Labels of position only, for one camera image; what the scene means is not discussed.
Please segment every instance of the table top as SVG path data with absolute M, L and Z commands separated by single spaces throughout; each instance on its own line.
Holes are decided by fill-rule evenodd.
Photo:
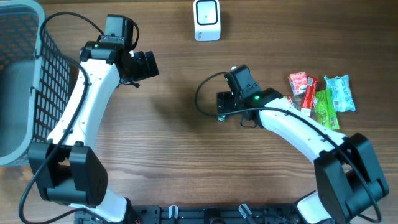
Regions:
M 219 123 L 194 107 L 206 77 L 247 65 L 263 88 L 291 95 L 287 76 L 349 74 L 357 111 L 338 113 L 340 131 L 369 138 L 390 194 L 379 202 L 384 223 L 398 219 L 398 14 L 396 1 L 223 1 L 221 40 L 197 42 L 192 2 L 44 5 L 47 15 L 80 13 L 104 29 L 107 14 L 134 19 L 137 50 L 153 51 L 160 75 L 121 86 L 109 100 L 96 153 L 114 191 L 133 205 L 263 205 L 293 203 L 317 189 L 313 165 L 278 135 L 242 128 L 240 117 Z M 78 59 L 96 30 L 74 17 L 49 22 L 62 52 Z M 215 111 L 220 77 L 200 96 Z M 32 177 L 29 167 L 0 168 L 0 220 L 20 223 L 17 208 Z M 42 221 L 69 210 L 28 197 L 25 214 Z M 372 209 L 365 214 L 374 217 Z M 69 223 L 72 217 L 60 222 Z M 365 223 L 354 219 L 352 223 Z

